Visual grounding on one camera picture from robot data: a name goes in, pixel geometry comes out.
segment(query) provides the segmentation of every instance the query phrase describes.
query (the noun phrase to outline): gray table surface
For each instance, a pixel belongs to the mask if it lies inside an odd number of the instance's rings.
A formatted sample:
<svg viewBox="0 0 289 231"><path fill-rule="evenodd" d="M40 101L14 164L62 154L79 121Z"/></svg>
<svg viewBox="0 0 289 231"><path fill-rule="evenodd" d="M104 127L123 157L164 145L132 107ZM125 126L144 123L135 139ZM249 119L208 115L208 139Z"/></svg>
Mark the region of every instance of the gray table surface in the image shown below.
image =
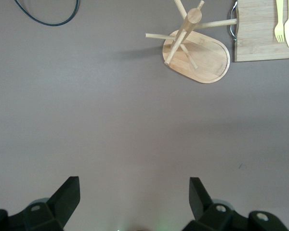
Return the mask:
<svg viewBox="0 0 289 231"><path fill-rule="evenodd" d="M55 23L75 4L20 2ZM207 0L202 22L232 4ZM171 0L81 0L60 27L0 0L0 208L15 214L79 176L66 231L180 231L193 218L189 177L200 177L238 213L266 210L289 228L289 60L231 62L200 84L144 36L181 23ZM233 60L227 27L200 32Z"/></svg>

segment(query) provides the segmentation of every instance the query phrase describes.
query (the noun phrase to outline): wooden base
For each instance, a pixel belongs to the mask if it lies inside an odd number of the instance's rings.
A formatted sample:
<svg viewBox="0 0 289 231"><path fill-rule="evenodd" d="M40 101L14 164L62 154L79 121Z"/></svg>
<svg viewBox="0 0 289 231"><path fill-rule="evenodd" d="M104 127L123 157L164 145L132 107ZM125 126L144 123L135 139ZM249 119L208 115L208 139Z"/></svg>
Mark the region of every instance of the wooden base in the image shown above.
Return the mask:
<svg viewBox="0 0 289 231"><path fill-rule="evenodd" d="M167 59L173 40L166 40L163 46L163 57ZM228 49L220 41L192 31L183 42L190 56L194 59L197 69L190 64L186 54L179 47L169 67L180 74L200 83L214 83L228 71L230 55Z"/></svg>

